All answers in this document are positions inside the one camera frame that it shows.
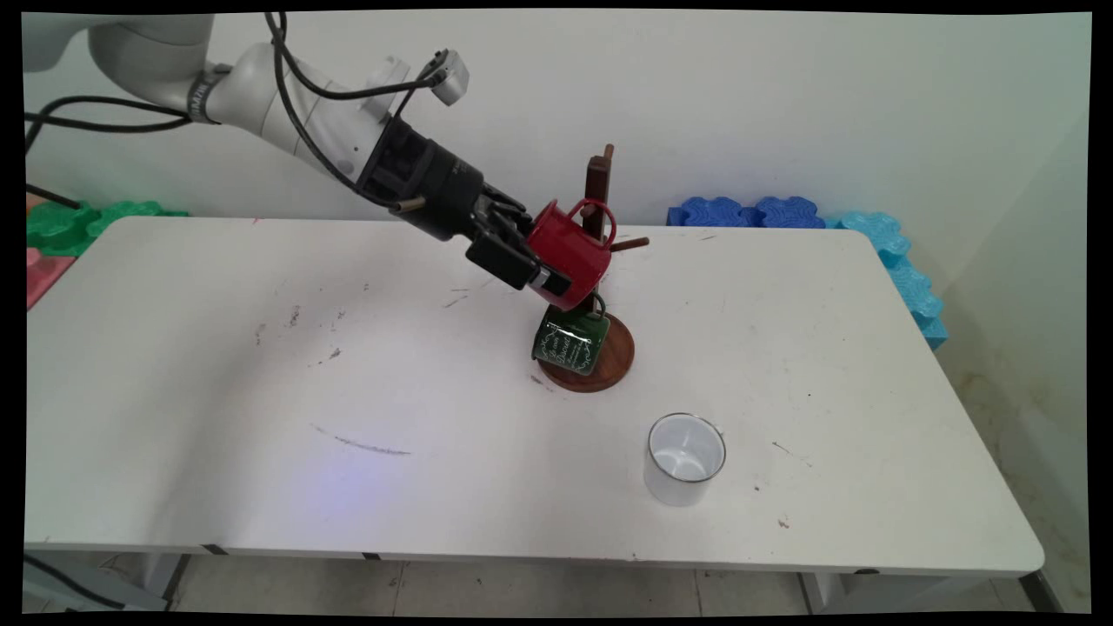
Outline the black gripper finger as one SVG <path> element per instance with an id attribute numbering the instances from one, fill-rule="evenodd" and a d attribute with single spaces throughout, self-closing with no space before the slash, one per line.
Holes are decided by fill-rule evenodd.
<path id="1" fill-rule="evenodd" d="M 489 193 L 489 209 L 516 227 L 520 234 L 531 234 L 534 221 L 525 207 L 504 193 Z"/>
<path id="2" fill-rule="evenodd" d="M 496 229 L 477 229 L 465 257 L 514 290 L 533 288 L 541 296 L 565 296 L 573 282 L 560 270 L 545 264 L 518 235 Z"/>

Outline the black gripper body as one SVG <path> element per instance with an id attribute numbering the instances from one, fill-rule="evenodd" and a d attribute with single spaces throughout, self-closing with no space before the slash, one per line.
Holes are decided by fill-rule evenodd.
<path id="1" fill-rule="evenodd" d="M 357 178 L 362 195 L 439 241 L 516 227 L 489 209 L 502 193 L 483 174 L 408 123 L 390 117 Z"/>

